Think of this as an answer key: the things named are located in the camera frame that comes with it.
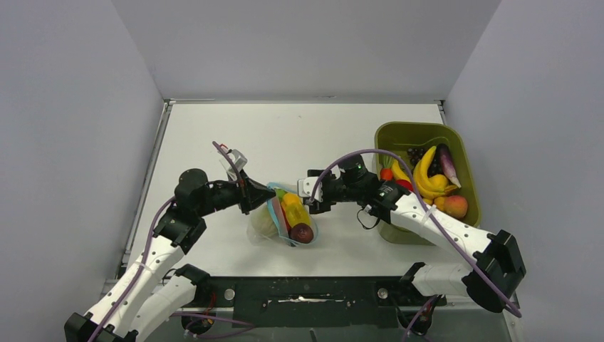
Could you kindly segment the yellow bell pepper toy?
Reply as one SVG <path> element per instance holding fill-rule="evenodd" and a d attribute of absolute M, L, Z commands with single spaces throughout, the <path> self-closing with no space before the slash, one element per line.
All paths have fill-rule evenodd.
<path fill-rule="evenodd" d="M 294 193 L 286 192 L 281 199 L 281 204 L 284 207 L 288 207 L 288 206 L 293 206 L 293 205 L 302 205 L 302 201 L 298 195 L 296 195 Z"/>

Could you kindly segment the clear zip top bag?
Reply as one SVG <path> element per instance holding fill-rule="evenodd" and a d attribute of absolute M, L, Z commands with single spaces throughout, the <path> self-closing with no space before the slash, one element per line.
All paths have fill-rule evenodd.
<path fill-rule="evenodd" d="M 248 237 L 256 243 L 275 241 L 290 247 L 311 245 L 319 237 L 314 218 L 303 205 L 295 185 L 267 184 L 275 196 L 251 212 Z"/>

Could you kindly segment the dark red plum toy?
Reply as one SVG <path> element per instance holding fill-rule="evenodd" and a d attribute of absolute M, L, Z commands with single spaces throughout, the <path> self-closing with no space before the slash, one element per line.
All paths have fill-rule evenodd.
<path fill-rule="evenodd" d="M 314 240 L 314 231 L 310 225 L 299 223 L 290 229 L 289 237 L 295 242 L 309 244 Z"/>

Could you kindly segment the green custard apple toy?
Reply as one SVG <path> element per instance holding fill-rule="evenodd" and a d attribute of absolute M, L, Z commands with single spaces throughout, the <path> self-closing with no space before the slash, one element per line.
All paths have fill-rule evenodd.
<path fill-rule="evenodd" d="M 275 188 L 275 189 L 274 189 L 274 191 L 275 191 L 275 193 L 276 193 L 276 196 L 277 196 L 277 197 L 278 197 L 280 200 L 282 200 L 283 196 L 284 196 L 284 195 L 287 193 L 287 191 L 285 191 L 285 190 L 283 190 L 283 189 L 281 189 L 281 188 Z"/>

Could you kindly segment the yellow star fruit toy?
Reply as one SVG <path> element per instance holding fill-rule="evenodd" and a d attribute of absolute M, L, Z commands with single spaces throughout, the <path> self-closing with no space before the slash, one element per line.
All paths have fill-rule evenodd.
<path fill-rule="evenodd" d="M 311 226 L 312 224 L 306 208 L 301 203 L 295 202 L 293 204 L 285 204 L 283 206 L 283 211 L 291 228 L 294 228 L 299 224 L 306 224 L 308 226 Z"/>

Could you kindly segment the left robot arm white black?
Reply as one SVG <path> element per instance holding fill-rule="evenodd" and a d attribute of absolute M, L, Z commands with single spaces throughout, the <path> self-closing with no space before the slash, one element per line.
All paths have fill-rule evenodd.
<path fill-rule="evenodd" d="M 162 289 L 155 289 L 204 233 L 204 217 L 233 206 L 248 214 L 275 195 L 246 175 L 235 181 L 210 181 L 203 170 L 183 172 L 174 197 L 154 216 L 142 254 L 87 313 L 70 316 L 64 326 L 66 340 L 145 341 L 199 297 L 209 280 L 207 272 L 186 264 Z"/>

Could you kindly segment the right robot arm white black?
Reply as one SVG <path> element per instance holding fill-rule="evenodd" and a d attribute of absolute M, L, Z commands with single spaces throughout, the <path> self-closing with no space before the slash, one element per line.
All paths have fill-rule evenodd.
<path fill-rule="evenodd" d="M 418 304 L 433 295 L 467 296 L 487 311 L 508 311 L 520 318 L 512 297 L 526 267 L 516 237 L 505 230 L 494 234 L 478 229 L 428 207 L 417 185 L 408 190 L 369 171 L 363 160 L 368 152 L 348 153 L 298 180 L 297 193 L 310 212 L 320 214 L 337 203 L 354 202 L 379 222 L 407 229 L 460 257 L 449 266 L 415 263 L 400 285 L 407 303 Z"/>

